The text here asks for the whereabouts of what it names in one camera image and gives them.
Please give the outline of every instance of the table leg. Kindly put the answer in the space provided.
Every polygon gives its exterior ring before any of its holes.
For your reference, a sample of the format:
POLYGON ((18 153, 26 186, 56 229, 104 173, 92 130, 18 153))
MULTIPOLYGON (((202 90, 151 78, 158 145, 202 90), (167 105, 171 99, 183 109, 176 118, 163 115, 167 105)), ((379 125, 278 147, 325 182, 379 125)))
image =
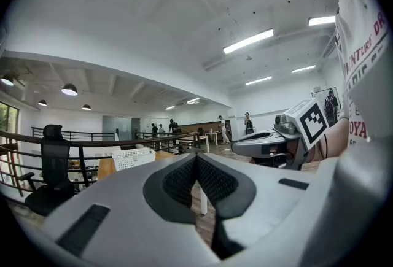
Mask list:
POLYGON ((210 152, 209 151, 209 139, 206 137, 205 141, 206 141, 206 151, 209 153, 210 152))
POLYGON ((208 197, 201 188, 201 212, 203 215, 208 213, 208 197))

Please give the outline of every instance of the black slot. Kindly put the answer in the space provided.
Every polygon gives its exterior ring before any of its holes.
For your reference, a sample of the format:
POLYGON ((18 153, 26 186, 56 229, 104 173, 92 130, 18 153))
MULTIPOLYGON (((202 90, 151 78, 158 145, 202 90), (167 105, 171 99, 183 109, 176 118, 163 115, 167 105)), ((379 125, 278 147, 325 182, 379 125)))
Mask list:
POLYGON ((298 188, 299 190, 303 190, 303 191, 305 191, 309 186, 309 183, 304 183, 304 182, 290 180, 290 179, 281 179, 278 182, 280 184, 284 184, 284 185, 287 185, 290 187, 298 188))
POLYGON ((57 244, 74 254, 80 256, 99 226, 109 213, 109 208, 92 205, 57 241, 57 244))

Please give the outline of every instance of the chair headrest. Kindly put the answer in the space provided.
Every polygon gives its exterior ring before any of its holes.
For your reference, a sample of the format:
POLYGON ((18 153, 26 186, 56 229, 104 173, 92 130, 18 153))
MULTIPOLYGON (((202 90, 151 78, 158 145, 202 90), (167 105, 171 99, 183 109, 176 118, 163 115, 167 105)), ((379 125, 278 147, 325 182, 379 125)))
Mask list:
POLYGON ((62 141, 63 135, 61 135, 62 125, 47 125, 44 127, 42 134, 46 139, 51 139, 53 141, 62 141))

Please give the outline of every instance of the black cable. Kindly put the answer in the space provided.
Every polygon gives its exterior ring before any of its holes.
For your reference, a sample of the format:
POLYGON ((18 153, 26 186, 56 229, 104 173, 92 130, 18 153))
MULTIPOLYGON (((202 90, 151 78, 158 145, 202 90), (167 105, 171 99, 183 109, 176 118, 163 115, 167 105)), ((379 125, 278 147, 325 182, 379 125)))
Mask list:
POLYGON ((326 134, 324 136, 325 136, 325 143, 326 143, 326 156, 325 156, 325 159, 327 159, 327 138, 326 138, 326 134))
POLYGON ((321 154, 321 158, 323 160, 324 159, 324 154, 322 153, 322 149, 321 149, 321 141, 318 141, 318 148, 319 148, 319 153, 321 154))

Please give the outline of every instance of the desk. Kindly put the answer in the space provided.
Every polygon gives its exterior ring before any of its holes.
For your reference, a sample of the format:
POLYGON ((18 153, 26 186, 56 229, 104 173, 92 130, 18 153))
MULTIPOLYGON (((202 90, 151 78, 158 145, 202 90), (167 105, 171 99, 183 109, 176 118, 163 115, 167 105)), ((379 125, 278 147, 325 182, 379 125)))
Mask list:
MULTIPOLYGON (((156 152, 155 153, 155 161, 162 160, 165 158, 173 157, 172 153, 168 152, 156 152)), ((100 159, 99 167, 98 167, 98 176, 97 181, 102 180, 104 177, 115 173, 115 161, 113 159, 100 159)), ((206 215, 208 213, 208 198, 206 197, 204 191, 201 188, 201 212, 206 215)))
MULTIPOLYGON (((199 139, 206 142, 206 151, 209 153, 209 136, 199 136, 199 139)), ((192 142, 194 137, 185 137, 181 139, 176 139, 176 145, 179 145, 180 142, 192 142)))
POLYGON ((219 145, 218 141, 217 141, 217 134, 220 134, 222 132, 213 132, 213 133, 205 133, 205 135, 214 135, 214 140, 216 141, 216 146, 219 145))

